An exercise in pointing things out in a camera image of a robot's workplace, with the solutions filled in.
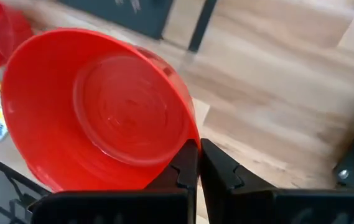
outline wooden floor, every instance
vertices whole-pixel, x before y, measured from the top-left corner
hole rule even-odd
[[[159,54],[195,98],[201,137],[278,187],[334,186],[331,171],[354,136],[354,1],[219,0],[198,54],[184,50],[177,28],[158,42],[56,2],[4,2],[38,30],[85,27]],[[186,8],[173,26],[195,22]],[[201,191],[197,211],[207,223]]]

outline dark gray cabinet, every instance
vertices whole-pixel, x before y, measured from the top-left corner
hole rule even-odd
[[[160,39],[173,0],[59,0],[60,2]]]

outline metal bolt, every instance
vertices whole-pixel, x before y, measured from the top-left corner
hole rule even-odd
[[[348,175],[350,175],[348,170],[341,170],[341,172],[338,173],[338,176],[341,179],[346,179],[348,177]]]

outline black clamp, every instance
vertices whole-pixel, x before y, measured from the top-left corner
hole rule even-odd
[[[354,190],[278,189],[202,140],[201,176],[210,224],[354,223]]]
[[[194,224],[199,153],[188,141],[144,190],[62,192],[35,204],[32,224]]]

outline black metal frame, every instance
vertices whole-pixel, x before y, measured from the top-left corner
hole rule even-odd
[[[49,194],[2,163],[0,170]],[[278,189],[208,139],[202,139],[201,154],[188,141],[144,190],[51,194],[34,204],[31,223],[194,224],[199,170],[211,224],[354,223],[354,190]],[[26,207],[34,198],[16,200]]]
[[[11,183],[16,191],[16,194],[18,195],[18,198],[9,201],[10,211],[0,206],[0,213],[12,220],[11,223],[29,223],[32,214],[32,211],[29,210],[29,207],[40,198],[33,198],[30,195],[23,194],[19,190],[16,181],[37,192],[43,197],[51,193],[1,162],[0,171],[4,173],[6,179]],[[24,211],[23,217],[18,217],[16,212],[18,208]]]

